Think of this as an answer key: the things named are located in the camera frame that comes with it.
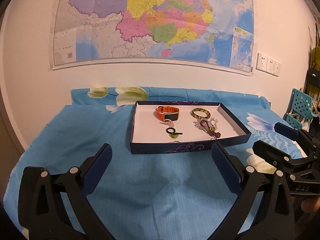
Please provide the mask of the person's right hand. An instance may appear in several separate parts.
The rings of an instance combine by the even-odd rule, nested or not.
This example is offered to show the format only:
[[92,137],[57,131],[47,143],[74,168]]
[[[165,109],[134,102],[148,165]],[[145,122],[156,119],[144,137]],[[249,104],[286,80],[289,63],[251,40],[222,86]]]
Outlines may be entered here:
[[317,213],[320,207],[319,196],[314,198],[291,197],[293,204],[300,205],[306,213]]

